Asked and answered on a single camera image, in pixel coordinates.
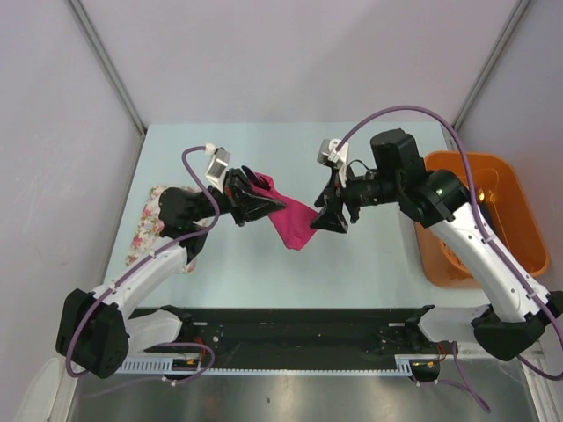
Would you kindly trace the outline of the pink paper napkin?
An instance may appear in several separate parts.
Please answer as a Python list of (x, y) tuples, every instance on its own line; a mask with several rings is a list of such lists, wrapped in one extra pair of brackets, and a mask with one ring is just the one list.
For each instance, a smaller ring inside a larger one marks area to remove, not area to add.
[(289, 250), (302, 250), (317, 232), (310, 227), (310, 224), (317, 217), (318, 212), (298, 200), (279, 193), (270, 176), (259, 172), (256, 173), (256, 176), (258, 181), (252, 183), (253, 189), (257, 193), (271, 200), (278, 200), (285, 205), (284, 209), (268, 216), (283, 244)]

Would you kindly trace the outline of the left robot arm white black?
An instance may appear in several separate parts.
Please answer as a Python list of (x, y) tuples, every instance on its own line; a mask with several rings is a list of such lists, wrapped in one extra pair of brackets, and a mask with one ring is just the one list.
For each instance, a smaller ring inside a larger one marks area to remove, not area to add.
[(284, 211), (289, 205), (269, 178), (247, 167), (226, 171), (217, 186), (196, 191), (170, 186), (157, 197), (160, 242), (133, 262), (120, 276), (92, 291), (79, 288), (64, 300), (55, 350), (65, 359), (67, 374), (87, 373), (105, 379), (132, 352), (167, 344), (182, 352), (194, 341), (194, 329), (180, 316), (161, 309), (149, 316), (132, 316), (156, 287), (192, 263), (207, 240), (211, 225), (231, 215), (238, 226)]

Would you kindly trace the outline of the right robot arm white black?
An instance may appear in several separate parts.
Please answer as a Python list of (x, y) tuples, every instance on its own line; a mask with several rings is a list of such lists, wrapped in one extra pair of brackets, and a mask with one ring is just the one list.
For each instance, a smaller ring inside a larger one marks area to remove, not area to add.
[(479, 344), (509, 361), (531, 347), (562, 314), (562, 293), (548, 291), (517, 262), (472, 207), (470, 191), (452, 171), (429, 171), (412, 135), (397, 128), (370, 140), (376, 168), (355, 176), (348, 146), (323, 140), (318, 162), (331, 170), (315, 201), (312, 229), (347, 233), (362, 207), (396, 203), (455, 253), (479, 283), (488, 304), (476, 308), (428, 305), (406, 322), (406, 343), (425, 353), (438, 342)]

